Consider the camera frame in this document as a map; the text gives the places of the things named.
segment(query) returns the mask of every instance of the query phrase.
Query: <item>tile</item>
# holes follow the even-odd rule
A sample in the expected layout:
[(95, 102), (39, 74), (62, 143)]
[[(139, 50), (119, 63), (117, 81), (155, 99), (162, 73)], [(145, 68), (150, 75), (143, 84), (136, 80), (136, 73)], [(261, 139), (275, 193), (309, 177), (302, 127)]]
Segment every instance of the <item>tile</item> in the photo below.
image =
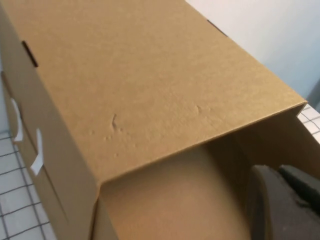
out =
[(26, 168), (22, 169), (22, 172), (23, 172), (23, 175), (24, 175), (24, 178), (25, 178), (25, 181), (26, 181), (26, 184), (27, 185), (30, 185), (30, 184), (33, 184), (32, 182), (32, 179), (29, 175), (29, 172)]
[(9, 138), (0, 141), (0, 156), (10, 154), (13, 152), (14, 147), (12, 146), (11, 140)]
[(315, 140), (318, 141), (318, 143), (320, 143), (320, 132), (317, 132), (316, 134), (313, 135)]
[(25, 167), (26, 165), (25, 165), (25, 162), (24, 162), (24, 160), (23, 160), (20, 152), (17, 152), (15, 155), (16, 155), (16, 158), (18, 158), (18, 161), (19, 161), (19, 163), (20, 163), (20, 166), (21, 166), (22, 168)]
[(303, 114), (301, 114), (301, 113), (298, 115), (298, 119), (299, 119), (302, 123), (305, 123), (305, 122), (308, 122), (308, 121), (309, 121), (308, 118), (306, 118), (305, 115), (303, 115)]
[(9, 132), (0, 133), (0, 141), (1, 141), (1, 139), (6, 139), (6, 138), (9, 138), (9, 137), (10, 137)]
[(31, 204), (27, 187), (22, 187), (0, 195), (2, 213), (8, 214)]
[(30, 194), (31, 194), (32, 202), (34, 204), (35, 203), (39, 203), (40, 202), (40, 198), (39, 198), (38, 193), (36, 191), (35, 185), (31, 185), (28, 188), (29, 188), (29, 191), (30, 191)]
[(18, 168), (19, 168), (19, 163), (14, 154), (10, 154), (0, 158), (0, 174), (6, 173)]
[(303, 110), (302, 111), (303, 115), (305, 115), (309, 120), (315, 119), (315, 118), (319, 118), (320, 117), (320, 113), (318, 113), (315, 109), (308, 108), (307, 110)]
[(42, 225), (46, 240), (57, 240), (54, 230), (50, 223)]
[(314, 134), (318, 131), (320, 131), (320, 129), (316, 126), (315, 123), (313, 123), (312, 121), (309, 121), (309, 122), (306, 122), (303, 124), (306, 129), (308, 129), (308, 131), (311, 133), (311, 134)]
[(6, 231), (4, 228), (4, 224), (3, 224), (3, 219), (2, 217), (0, 217), (0, 239), (5, 239), (6, 236)]
[(312, 122), (320, 128), (320, 118), (313, 119)]
[(10, 237), (10, 240), (43, 240), (40, 227), (32, 228), (28, 231), (20, 233), (14, 237)]
[(32, 206), (5, 215), (4, 220), (10, 236), (38, 225), (36, 214)]
[(0, 194), (25, 185), (20, 169), (0, 175)]
[(303, 110), (307, 110), (307, 109), (310, 109), (310, 108), (312, 108), (312, 106), (310, 106), (309, 104), (307, 104), (307, 105), (304, 106)]
[(48, 219), (47, 213), (44, 209), (44, 206), (41, 203), (39, 203), (39, 204), (36, 204), (34, 207), (35, 207), (36, 212), (38, 213), (40, 223), (44, 224), (44, 223), (49, 222), (49, 219)]

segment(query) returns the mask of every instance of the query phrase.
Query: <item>brown cardboard box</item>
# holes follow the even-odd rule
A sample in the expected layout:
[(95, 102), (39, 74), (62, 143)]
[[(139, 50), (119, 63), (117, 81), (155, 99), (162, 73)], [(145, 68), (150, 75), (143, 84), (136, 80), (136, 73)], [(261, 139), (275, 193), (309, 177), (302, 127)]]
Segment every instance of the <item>brown cardboard box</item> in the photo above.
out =
[(249, 239), (252, 164), (320, 177), (305, 101), (183, 0), (1, 0), (0, 48), (60, 239)]

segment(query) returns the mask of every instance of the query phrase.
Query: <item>box flap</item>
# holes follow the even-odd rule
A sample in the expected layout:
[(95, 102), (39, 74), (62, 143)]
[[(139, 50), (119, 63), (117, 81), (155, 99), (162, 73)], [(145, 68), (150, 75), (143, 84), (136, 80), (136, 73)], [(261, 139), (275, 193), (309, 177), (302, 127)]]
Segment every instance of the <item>box flap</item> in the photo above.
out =
[(98, 183), (304, 103), (183, 0), (1, 4)]

